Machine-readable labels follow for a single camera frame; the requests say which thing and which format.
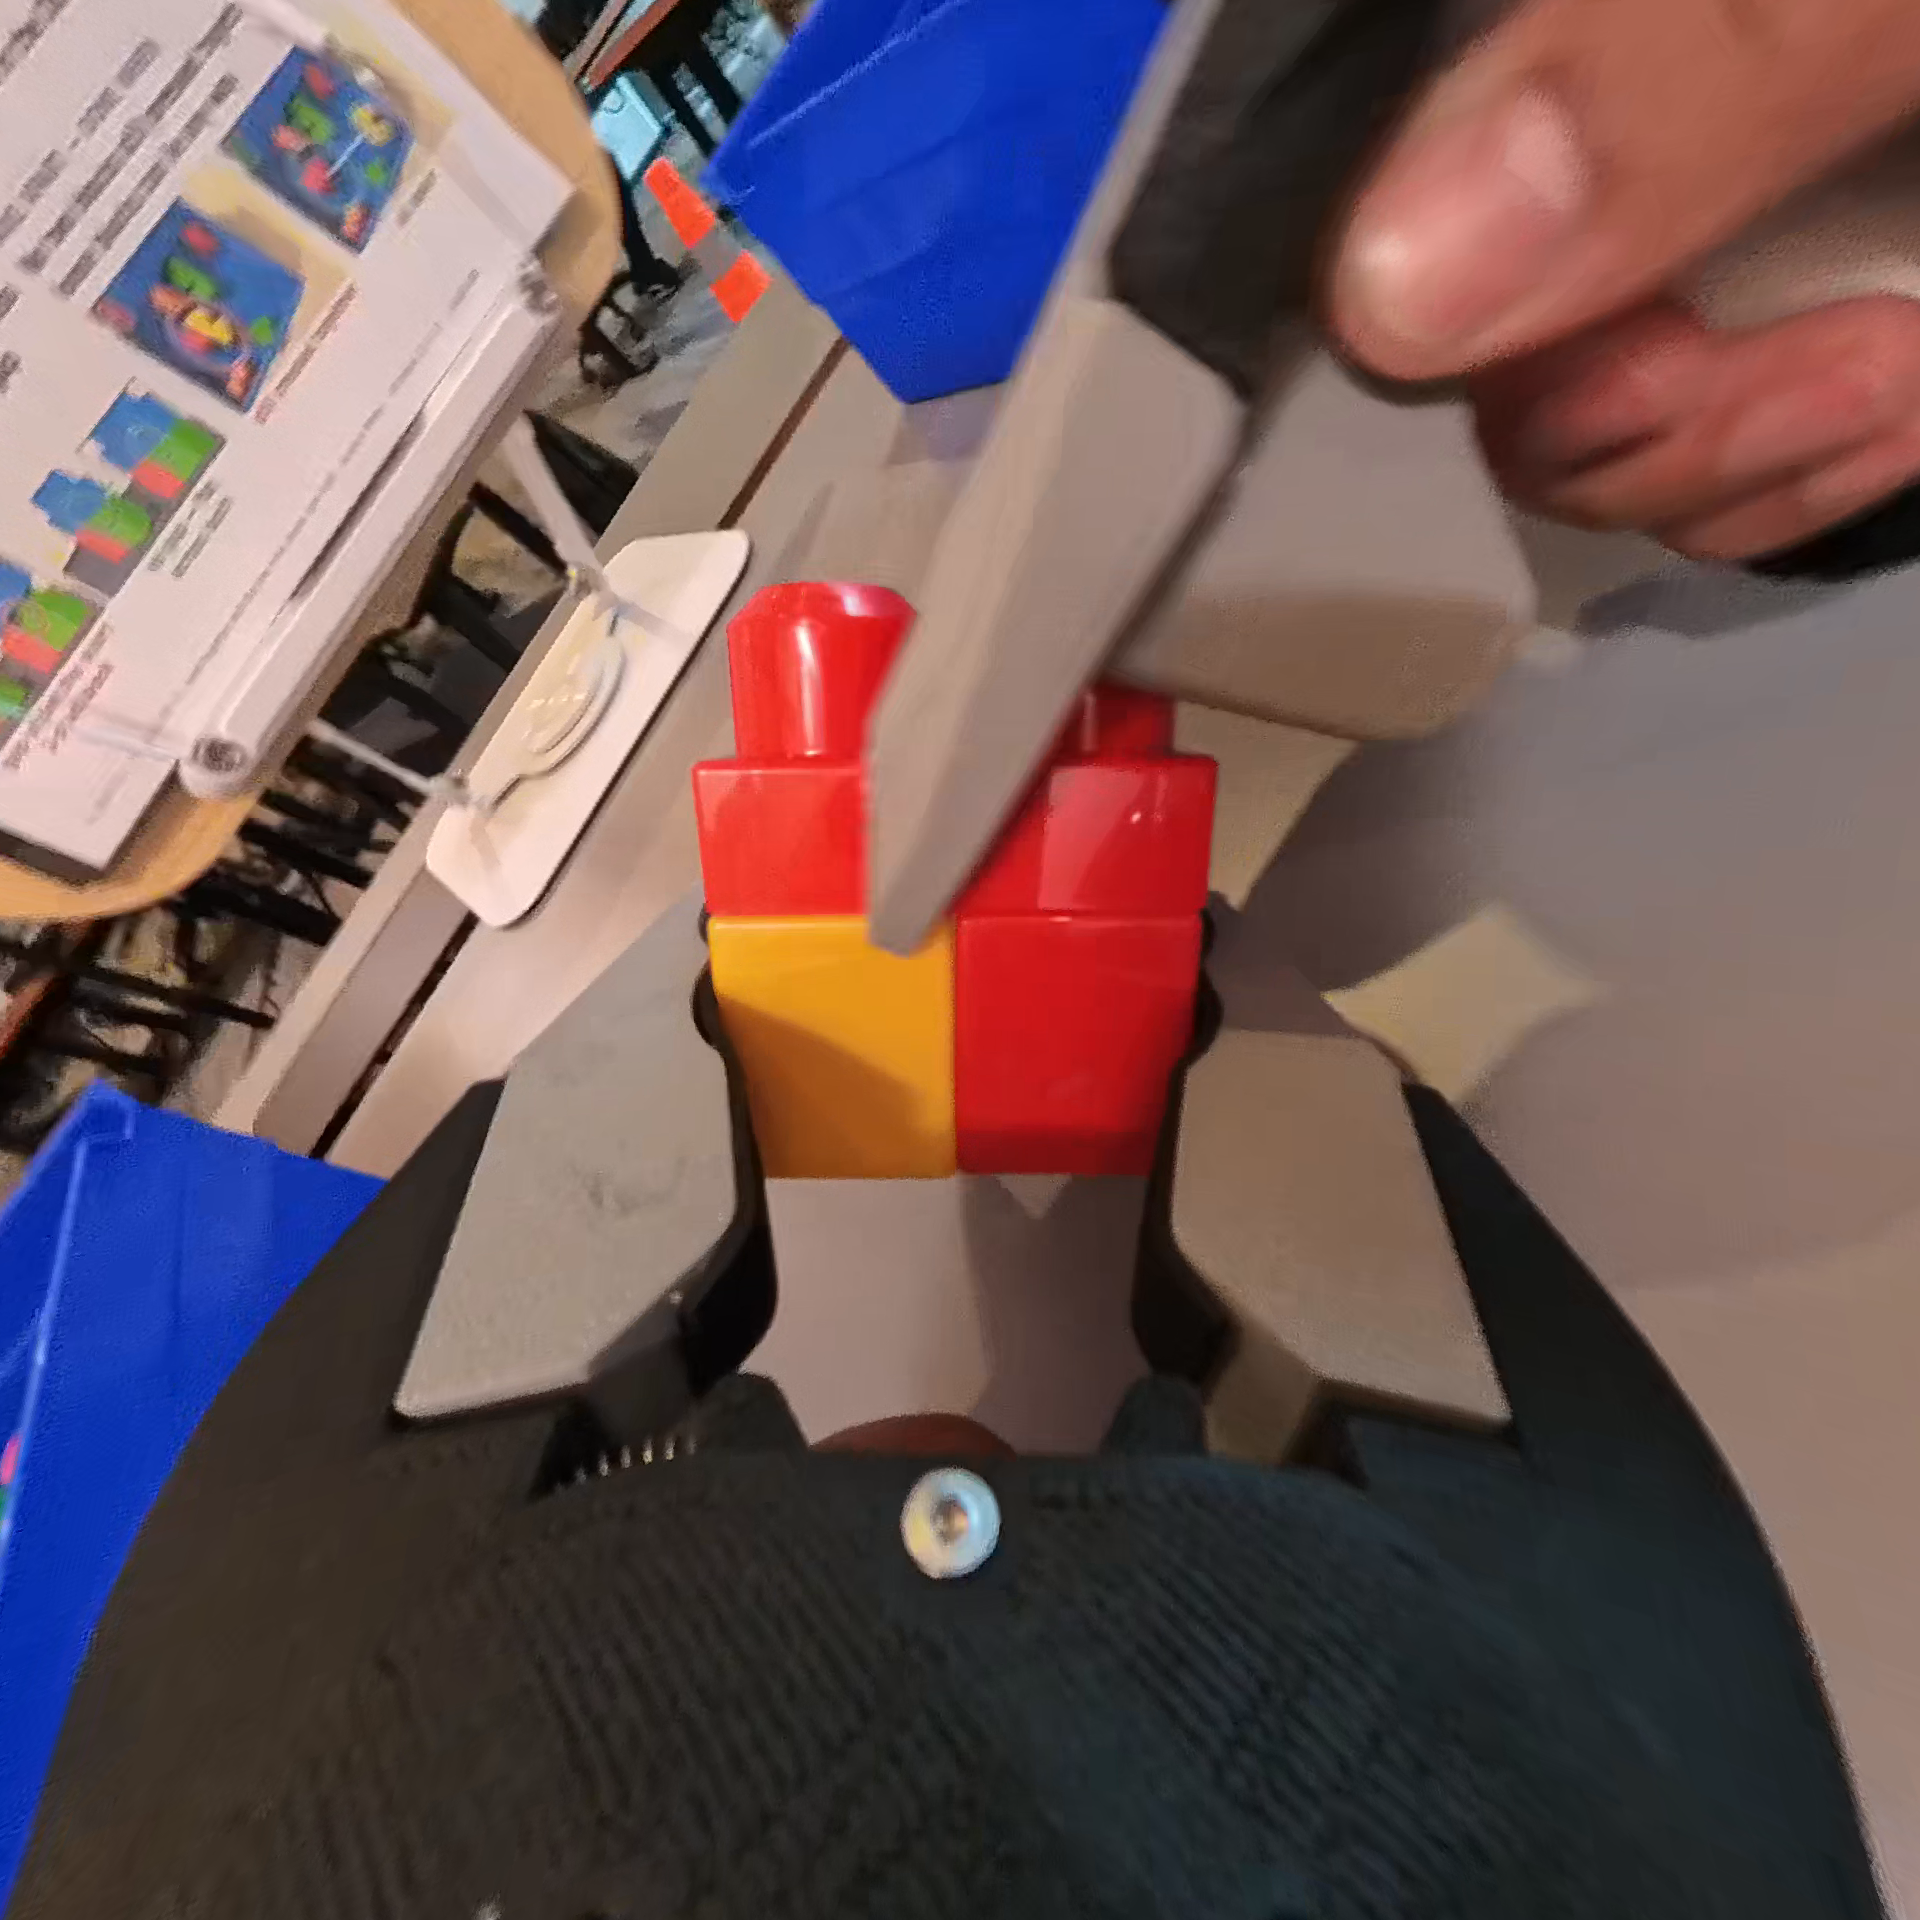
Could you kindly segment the red two-stud block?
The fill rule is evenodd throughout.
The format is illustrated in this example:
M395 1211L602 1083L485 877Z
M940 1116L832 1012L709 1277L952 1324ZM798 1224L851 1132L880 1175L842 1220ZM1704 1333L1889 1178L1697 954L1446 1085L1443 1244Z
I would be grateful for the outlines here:
M714 917L858 917L868 906L861 742L912 626L870 582L780 582L726 626L737 750L690 773ZM1176 751L1160 695L1081 696L963 917L1171 918L1210 892L1217 760Z

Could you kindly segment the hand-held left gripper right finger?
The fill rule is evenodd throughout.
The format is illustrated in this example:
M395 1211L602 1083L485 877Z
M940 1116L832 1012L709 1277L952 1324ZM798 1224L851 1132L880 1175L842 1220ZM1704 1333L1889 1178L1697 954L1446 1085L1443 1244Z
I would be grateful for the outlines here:
M1137 1258L1137 1343L1214 1455L1302 1455L1333 1412L1488 1435L1506 1391L1400 1066L1214 895Z

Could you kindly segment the white document stand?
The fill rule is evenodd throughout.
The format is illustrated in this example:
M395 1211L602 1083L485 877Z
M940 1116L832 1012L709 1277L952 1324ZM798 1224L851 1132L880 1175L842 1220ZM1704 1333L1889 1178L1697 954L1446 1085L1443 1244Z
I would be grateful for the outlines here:
M618 757L638 742L672 678L717 614L717 594L741 579L742 534L672 536L666 563L592 559L585 522L563 504L560 479L538 454L530 413L540 380L574 347L592 301L610 288L621 229L613 163L592 135L585 96L568 69L505 4L403 4L429 38L451 48L475 84L552 157L572 184L572 200L540 252L556 320L505 411L464 456L451 486L401 550L395 567L323 664L292 723L268 747L259 773L219 798L173 784L107 875L60 880L4 855L4 918L38 924L112 920L179 895L202 880L238 836L257 799L302 736L324 736L321 710L348 664L373 640L382 616L404 613L425 581L434 541L488 461L505 471L534 504L534 525L558 550L572 589L560 637L512 695L507 715L481 747L475 771L427 786L449 798L460 832L477 856L507 861L507 880L482 880L485 917L504 924L505 906L526 907L533 883L549 877L585 827L588 802L602 798Z

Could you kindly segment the person's right hand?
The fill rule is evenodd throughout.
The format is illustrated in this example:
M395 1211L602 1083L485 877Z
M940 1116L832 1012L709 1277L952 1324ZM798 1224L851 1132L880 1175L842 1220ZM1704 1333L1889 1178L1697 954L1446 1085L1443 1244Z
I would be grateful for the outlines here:
M1916 91L1916 4L1517 4L1378 152L1329 333L1467 394L1523 512L1778 579L1910 559L1916 303L1710 330L1674 288Z

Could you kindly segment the printed instruction sheet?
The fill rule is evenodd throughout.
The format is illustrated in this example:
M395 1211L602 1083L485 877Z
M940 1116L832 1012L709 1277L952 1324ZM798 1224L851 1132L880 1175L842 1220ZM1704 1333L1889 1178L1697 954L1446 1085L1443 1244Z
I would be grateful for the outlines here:
M4 855L268 747L553 332L563 170L403 4L2 27Z

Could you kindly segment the yellow single-stud block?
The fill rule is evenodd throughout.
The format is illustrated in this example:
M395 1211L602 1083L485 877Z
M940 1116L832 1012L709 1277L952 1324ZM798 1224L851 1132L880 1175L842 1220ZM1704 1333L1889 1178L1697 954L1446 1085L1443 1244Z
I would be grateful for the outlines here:
M860 917L716 917L706 946L770 1180L958 1171L949 927L897 956Z

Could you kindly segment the blue plastic bin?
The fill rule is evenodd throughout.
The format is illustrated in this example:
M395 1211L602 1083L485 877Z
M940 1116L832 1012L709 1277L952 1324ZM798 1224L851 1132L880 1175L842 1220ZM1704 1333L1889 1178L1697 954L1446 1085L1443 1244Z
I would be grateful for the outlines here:
M382 1181L96 1083L2 1213L2 1886L186 1439Z
M905 403L1003 381L1168 15L1162 2L820 2L709 163Z

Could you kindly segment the red single-stud block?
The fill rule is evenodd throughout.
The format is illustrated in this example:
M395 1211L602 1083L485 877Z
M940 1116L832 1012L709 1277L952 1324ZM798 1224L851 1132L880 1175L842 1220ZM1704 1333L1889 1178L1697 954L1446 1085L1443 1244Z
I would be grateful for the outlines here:
M954 930L960 1171L1145 1178L1192 1032L1204 918L988 914Z

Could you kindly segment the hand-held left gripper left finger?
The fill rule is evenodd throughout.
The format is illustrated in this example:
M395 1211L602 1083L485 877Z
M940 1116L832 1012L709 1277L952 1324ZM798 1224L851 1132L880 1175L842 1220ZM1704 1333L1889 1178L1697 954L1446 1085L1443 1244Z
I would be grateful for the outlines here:
M398 1412L621 1389L676 1407L754 1354L778 1258L699 906L672 906L505 1071Z

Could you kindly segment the orange traffic cone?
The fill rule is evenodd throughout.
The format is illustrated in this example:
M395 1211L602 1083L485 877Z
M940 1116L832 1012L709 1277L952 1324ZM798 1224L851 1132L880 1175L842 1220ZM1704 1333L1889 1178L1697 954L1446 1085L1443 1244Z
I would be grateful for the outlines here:
M738 326L769 293L772 276L669 157L652 159L643 182L726 323Z

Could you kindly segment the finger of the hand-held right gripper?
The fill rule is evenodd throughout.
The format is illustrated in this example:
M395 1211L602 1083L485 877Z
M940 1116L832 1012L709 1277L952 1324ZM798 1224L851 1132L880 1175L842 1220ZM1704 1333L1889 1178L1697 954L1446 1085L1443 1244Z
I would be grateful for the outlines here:
M1166 4L873 710L868 927L888 950L956 906L1096 680L1412 738L1473 708L1536 629L1538 584L1465 407L1358 373L1318 315L1380 139L1258 400L1118 301L1118 226L1218 4Z

